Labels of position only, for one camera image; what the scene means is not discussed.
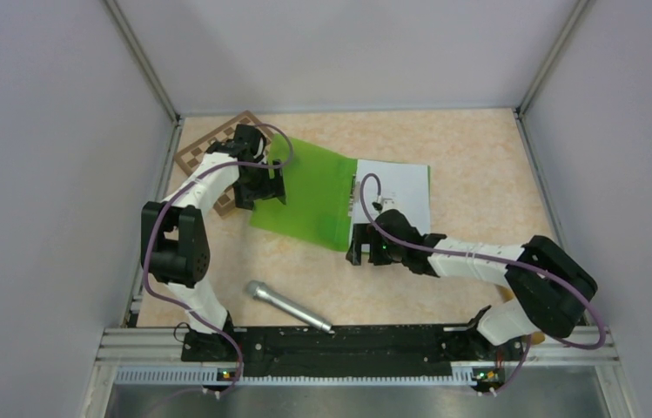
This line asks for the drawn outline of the metal folder clip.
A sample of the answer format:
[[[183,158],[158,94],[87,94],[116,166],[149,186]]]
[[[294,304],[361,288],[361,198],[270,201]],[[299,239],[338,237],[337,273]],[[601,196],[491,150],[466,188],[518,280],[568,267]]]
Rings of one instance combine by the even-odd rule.
[[[353,216],[354,206],[359,200],[360,182],[356,179],[356,175],[352,176],[351,189],[349,194],[348,215]]]

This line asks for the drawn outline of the green plastic folder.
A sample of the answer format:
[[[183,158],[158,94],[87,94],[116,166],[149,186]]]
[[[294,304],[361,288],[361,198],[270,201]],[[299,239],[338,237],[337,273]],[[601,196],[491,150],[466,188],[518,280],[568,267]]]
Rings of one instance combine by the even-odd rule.
[[[344,252],[349,248],[351,180],[346,169],[356,158],[293,138],[294,157],[283,169],[286,204],[255,203],[250,225]]]

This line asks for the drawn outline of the white paper files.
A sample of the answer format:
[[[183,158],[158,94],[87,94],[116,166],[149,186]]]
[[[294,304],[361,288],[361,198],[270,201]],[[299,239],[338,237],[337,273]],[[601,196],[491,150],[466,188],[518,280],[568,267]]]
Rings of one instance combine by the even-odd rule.
[[[356,159],[346,169],[360,182],[359,200],[350,217],[348,237],[355,224],[365,224],[367,214],[374,219],[378,212],[372,203],[378,198],[391,199],[396,208],[421,233],[431,229],[430,167],[428,165],[395,163],[370,159]]]

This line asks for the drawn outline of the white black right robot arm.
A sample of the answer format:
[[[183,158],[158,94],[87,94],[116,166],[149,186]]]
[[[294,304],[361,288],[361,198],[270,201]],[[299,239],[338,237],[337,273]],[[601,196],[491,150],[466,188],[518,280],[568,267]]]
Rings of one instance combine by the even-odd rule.
[[[417,275],[478,280],[512,294],[471,320],[467,348],[479,359],[530,334],[567,339],[597,294],[592,276],[546,236],[535,235],[520,245],[470,243],[421,233],[388,199],[362,200],[360,205],[367,223],[358,227],[347,253],[353,265],[361,263],[356,250],[367,246],[374,266],[399,264]]]

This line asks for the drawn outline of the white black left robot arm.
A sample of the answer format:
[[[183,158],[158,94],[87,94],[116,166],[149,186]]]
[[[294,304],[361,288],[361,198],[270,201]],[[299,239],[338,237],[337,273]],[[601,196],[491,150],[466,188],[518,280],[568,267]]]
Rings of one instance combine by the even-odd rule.
[[[228,310],[207,277],[211,249],[205,215],[231,190],[238,209],[258,200],[286,202],[283,168],[294,156],[270,159],[266,124],[239,124],[232,137],[210,145],[197,169],[171,195],[147,202],[141,212],[142,279],[152,297],[181,307],[191,330],[204,334],[203,349],[215,360],[232,355],[236,338],[225,330]]]

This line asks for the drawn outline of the wooden chessboard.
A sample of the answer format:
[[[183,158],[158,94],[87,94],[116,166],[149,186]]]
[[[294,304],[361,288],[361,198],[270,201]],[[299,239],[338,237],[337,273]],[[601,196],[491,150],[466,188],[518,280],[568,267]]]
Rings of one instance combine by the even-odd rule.
[[[207,149],[215,143],[223,143],[234,138],[238,125],[258,125],[261,121],[250,111],[243,111],[216,126],[202,137],[182,147],[173,157],[175,163],[187,176],[193,174],[202,162]],[[213,206],[215,213],[224,218],[237,209],[233,186],[225,189]]]

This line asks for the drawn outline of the silver microphone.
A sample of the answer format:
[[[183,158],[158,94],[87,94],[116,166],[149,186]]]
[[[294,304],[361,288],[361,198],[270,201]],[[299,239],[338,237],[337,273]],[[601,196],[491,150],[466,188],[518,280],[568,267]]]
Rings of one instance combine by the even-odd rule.
[[[279,311],[292,316],[314,329],[324,333],[332,332],[333,324],[331,321],[327,320],[322,315],[315,313],[312,309],[304,307],[298,302],[278,293],[263,281],[251,280],[246,285],[245,291],[253,299],[275,307]]]

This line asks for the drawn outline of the wooden rolling pin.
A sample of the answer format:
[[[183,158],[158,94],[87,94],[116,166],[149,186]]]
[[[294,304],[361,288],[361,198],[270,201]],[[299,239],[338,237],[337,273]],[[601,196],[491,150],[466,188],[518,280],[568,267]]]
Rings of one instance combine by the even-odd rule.
[[[498,292],[505,302],[516,299],[514,293],[506,287],[498,287]],[[546,340],[545,334],[540,331],[528,334],[528,337],[530,338],[529,344],[531,346],[538,346]]]

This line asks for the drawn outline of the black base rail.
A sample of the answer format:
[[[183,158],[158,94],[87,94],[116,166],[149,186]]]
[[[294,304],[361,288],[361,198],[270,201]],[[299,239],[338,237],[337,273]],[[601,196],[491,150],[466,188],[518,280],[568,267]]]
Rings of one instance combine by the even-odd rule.
[[[220,334],[189,331],[183,362],[243,361],[245,377],[402,378],[448,377],[461,361],[521,357],[522,339],[500,346],[455,324],[312,327],[228,327]]]

